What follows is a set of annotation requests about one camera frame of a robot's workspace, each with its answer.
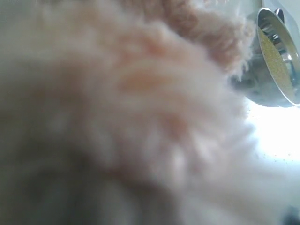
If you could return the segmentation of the steel bowl of yellow grain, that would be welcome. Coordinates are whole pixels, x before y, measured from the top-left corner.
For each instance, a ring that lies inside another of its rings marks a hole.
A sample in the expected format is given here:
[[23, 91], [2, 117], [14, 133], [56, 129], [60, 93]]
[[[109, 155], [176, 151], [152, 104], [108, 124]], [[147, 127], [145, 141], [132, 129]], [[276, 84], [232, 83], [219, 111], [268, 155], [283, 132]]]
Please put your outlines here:
[[251, 101], [267, 107], [300, 105], [300, 57], [279, 12], [263, 7], [253, 13], [256, 37], [253, 57], [233, 86]]

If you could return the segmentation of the tan teddy bear striped sweater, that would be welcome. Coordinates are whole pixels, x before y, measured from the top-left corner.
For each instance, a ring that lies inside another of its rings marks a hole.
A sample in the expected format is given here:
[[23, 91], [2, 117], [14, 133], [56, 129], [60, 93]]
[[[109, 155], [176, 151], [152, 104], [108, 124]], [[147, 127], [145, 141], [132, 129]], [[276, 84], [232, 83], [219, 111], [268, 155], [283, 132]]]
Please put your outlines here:
[[0, 31], [3, 225], [282, 225], [229, 80], [255, 24], [190, 0], [40, 0]]

